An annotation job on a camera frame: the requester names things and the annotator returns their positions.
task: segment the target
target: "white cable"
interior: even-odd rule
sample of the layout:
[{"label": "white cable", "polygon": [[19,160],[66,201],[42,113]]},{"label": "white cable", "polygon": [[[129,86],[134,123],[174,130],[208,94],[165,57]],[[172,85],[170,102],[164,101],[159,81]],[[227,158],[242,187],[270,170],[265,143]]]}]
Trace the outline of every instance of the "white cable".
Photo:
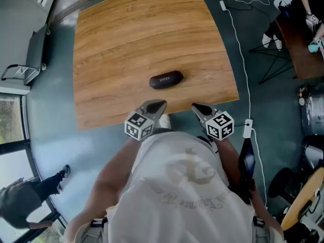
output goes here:
[{"label": "white cable", "polygon": [[269,6],[269,5],[271,4],[271,3],[270,3],[270,0],[268,0],[268,4],[265,4],[265,3],[261,2],[260,0],[252,0],[252,1],[249,2],[249,3],[245,2],[245,1],[241,1],[241,0],[234,0],[234,1],[242,2],[242,3],[247,4],[247,5],[251,4],[252,2],[260,2],[260,3],[262,3],[262,4],[266,5],[266,6]]},{"label": "white cable", "polygon": [[257,141],[257,133],[256,133],[255,129],[253,129],[253,128],[252,128],[252,131],[254,131],[255,143],[257,144],[258,157],[259,157],[260,164],[261,164],[261,171],[262,171],[263,185],[264,185],[265,207],[267,207],[267,191],[266,191],[266,187],[265,187],[265,178],[264,178],[264,172],[263,172],[263,165],[262,165],[262,161],[261,161],[261,157],[260,157],[260,151],[259,151],[259,145],[258,145],[258,141]]},{"label": "white cable", "polygon": [[232,17],[232,15],[231,15],[231,12],[230,12],[228,9],[226,9],[226,11],[228,11],[229,16],[230,16],[231,19],[232,19],[232,26],[233,26],[233,28],[234,28],[234,32],[235,32],[236,40],[237,40],[237,42],[238,42],[239,52],[240,52],[241,57],[242,57],[242,60],[243,60],[243,69],[244,69],[245,76],[246,76],[246,78],[247,78],[247,88],[248,88],[248,94],[249,94],[249,119],[250,119],[250,117],[251,117],[251,96],[250,96],[250,89],[249,89],[249,80],[248,80],[248,75],[247,75],[247,71],[245,70],[244,57],[243,57],[243,54],[242,54],[242,51],[241,51],[241,44],[239,43],[238,38],[237,38],[236,29],[235,29],[235,27],[234,27],[234,22],[233,22],[233,17]]}]

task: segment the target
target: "concrete floor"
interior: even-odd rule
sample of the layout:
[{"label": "concrete floor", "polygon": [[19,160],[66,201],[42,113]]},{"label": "concrete floor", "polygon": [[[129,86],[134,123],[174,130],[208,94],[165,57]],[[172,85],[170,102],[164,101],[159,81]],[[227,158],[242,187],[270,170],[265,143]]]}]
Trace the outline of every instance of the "concrete floor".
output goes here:
[{"label": "concrete floor", "polygon": [[[248,9],[243,3],[225,0],[230,7]],[[228,12],[223,12],[219,0],[205,0],[222,35],[233,68],[240,100],[218,105],[227,110],[236,124],[248,117],[247,84],[238,44]],[[254,3],[266,12],[271,20],[278,11],[273,5]],[[301,140],[301,122],[297,87],[304,81],[293,79],[293,70],[258,85],[258,81],[272,62],[272,57],[249,54],[248,50],[261,44],[269,19],[256,9],[236,11],[230,9],[246,61],[251,92],[251,118],[257,131],[263,162],[266,186],[283,167],[295,168],[298,163]],[[73,103],[72,71],[73,41],[77,13],[71,14],[53,26],[49,40],[48,68],[42,72],[27,95],[27,113],[31,147],[39,172],[43,178],[55,174],[65,164],[71,166],[71,176],[63,182],[63,192],[52,197],[57,210],[70,221],[84,206],[95,178],[102,167],[127,140],[124,125],[115,125],[89,131],[78,131]],[[200,126],[191,111],[171,115],[173,129],[200,134]],[[243,127],[237,127],[230,137],[240,152]],[[259,161],[255,180],[264,195]],[[270,211],[278,210],[278,201],[269,200]]]}]

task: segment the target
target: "wooden desk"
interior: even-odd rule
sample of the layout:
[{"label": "wooden desk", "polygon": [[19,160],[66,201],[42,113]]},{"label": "wooden desk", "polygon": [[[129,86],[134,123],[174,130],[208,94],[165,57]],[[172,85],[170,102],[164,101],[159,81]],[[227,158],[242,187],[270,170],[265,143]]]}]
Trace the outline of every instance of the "wooden desk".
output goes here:
[{"label": "wooden desk", "polygon": [[[152,76],[179,70],[165,90]],[[77,125],[87,130],[124,122],[146,100],[165,99],[166,113],[192,102],[238,99],[235,79],[204,0],[106,0],[78,16],[73,58]]]},{"label": "wooden desk", "polygon": [[313,201],[314,194],[317,189],[320,189],[324,178],[324,168],[319,168],[316,172],[308,179],[300,193],[297,195],[293,204],[290,206],[286,213],[281,227],[282,230],[287,230],[294,226],[298,222],[298,215],[302,208],[307,204],[309,200]]},{"label": "wooden desk", "polygon": [[308,79],[324,76],[323,56],[320,52],[310,53],[308,51],[311,39],[306,34],[302,34],[282,14],[277,17],[276,22],[289,50],[297,78]]}]

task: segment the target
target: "wooden table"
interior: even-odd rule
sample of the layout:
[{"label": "wooden table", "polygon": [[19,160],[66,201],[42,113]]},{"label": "wooden table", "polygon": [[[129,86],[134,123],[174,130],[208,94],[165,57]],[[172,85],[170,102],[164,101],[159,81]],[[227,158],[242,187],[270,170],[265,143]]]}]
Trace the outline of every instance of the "wooden table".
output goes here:
[{"label": "wooden table", "polygon": [[[184,81],[154,90],[152,76],[179,70]],[[146,100],[165,99],[166,113],[192,102],[238,100],[235,79],[204,0],[106,0],[78,16],[73,89],[77,125],[124,122]]]},{"label": "wooden table", "polygon": [[316,172],[308,179],[300,193],[297,195],[293,204],[290,206],[286,213],[281,227],[282,230],[287,230],[294,226],[298,222],[299,212],[308,203],[309,200],[313,201],[314,194],[317,189],[320,189],[324,178],[324,168],[319,168]]},{"label": "wooden table", "polygon": [[298,30],[287,17],[280,14],[277,25],[289,50],[298,79],[324,76],[324,59],[320,52],[310,53],[308,45],[311,39]]}]

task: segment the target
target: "white t-shirt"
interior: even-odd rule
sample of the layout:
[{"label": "white t-shirt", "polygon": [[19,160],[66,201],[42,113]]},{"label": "white t-shirt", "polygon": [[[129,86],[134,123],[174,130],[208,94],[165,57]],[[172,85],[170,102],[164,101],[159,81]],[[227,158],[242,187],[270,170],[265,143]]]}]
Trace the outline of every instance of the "white t-shirt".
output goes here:
[{"label": "white t-shirt", "polygon": [[219,156],[168,132],[143,142],[129,188],[107,209],[113,242],[252,242],[254,209],[231,192]]}]

